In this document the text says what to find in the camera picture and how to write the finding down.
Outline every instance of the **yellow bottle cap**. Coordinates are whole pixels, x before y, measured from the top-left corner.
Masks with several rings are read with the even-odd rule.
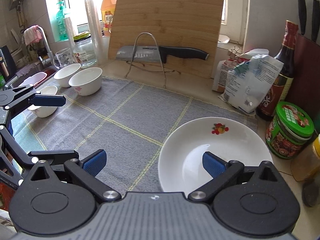
[[[319,134],[318,138],[316,138],[313,141],[313,146],[314,146],[318,156],[320,157],[320,134]]]

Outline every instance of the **metal knife rack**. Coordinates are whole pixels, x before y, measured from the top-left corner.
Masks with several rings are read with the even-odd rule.
[[[155,44],[156,44],[157,52],[158,52],[159,58],[160,58],[160,64],[161,64],[162,71],[152,71],[152,70],[144,69],[144,68],[141,68],[141,67],[138,67],[138,66],[132,64],[132,63],[133,63],[133,60],[134,60],[134,55],[136,54],[138,38],[139,38],[141,35],[144,35],[144,34],[151,36],[151,37],[153,38]],[[170,71],[165,71],[165,70],[164,70],[163,63],[162,63],[161,56],[160,56],[160,51],[159,51],[158,42],[156,41],[156,38],[155,38],[151,33],[146,33],[146,32],[140,33],[140,34],[137,36],[137,38],[136,38],[136,40],[135,40],[135,42],[134,42],[134,46],[133,46],[132,59],[131,59],[130,62],[127,61],[127,64],[130,65],[130,68],[129,68],[128,72],[126,73],[126,75],[124,76],[125,78],[128,76],[128,74],[130,73],[131,68],[132,68],[133,66],[136,67],[136,68],[138,68],[138,69],[140,69],[140,70],[147,71],[147,72],[150,72],[150,73],[163,73],[163,76],[164,76],[164,85],[163,85],[163,88],[166,88],[166,83],[167,83],[167,77],[165,76],[165,74],[166,74],[166,73],[173,73],[173,72],[174,72],[174,70],[170,70]]]

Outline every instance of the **green container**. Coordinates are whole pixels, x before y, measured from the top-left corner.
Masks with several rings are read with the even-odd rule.
[[[5,84],[4,77],[3,75],[0,74],[0,88],[2,88],[4,84]]]
[[[315,127],[310,116],[300,107],[279,102],[276,114],[266,131],[266,142],[278,157],[291,159],[311,138]]]

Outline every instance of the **fruit decoration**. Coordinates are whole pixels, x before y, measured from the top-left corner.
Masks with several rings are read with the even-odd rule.
[[[222,123],[215,123],[214,127],[212,128],[212,134],[221,134],[225,133],[229,130],[229,127],[226,127],[225,124]]]

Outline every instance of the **gray dish towel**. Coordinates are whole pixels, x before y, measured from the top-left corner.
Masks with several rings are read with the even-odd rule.
[[[46,85],[59,85],[54,79]],[[161,191],[157,162],[165,139],[193,119],[219,116],[257,131],[257,120],[169,90],[126,79],[103,77],[101,89],[67,98],[46,118],[25,110],[12,120],[15,139],[26,151],[74,149],[80,159],[98,149],[108,155],[97,178],[124,194],[128,190]]]

